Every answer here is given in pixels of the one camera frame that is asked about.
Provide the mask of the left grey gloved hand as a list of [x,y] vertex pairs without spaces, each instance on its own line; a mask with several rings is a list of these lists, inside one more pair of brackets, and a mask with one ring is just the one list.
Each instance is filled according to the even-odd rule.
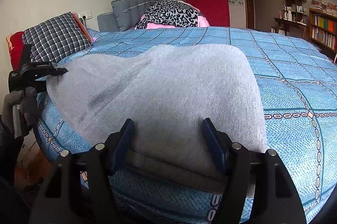
[[4,97],[2,123],[14,138],[26,137],[38,119],[37,91],[33,87],[12,91]]

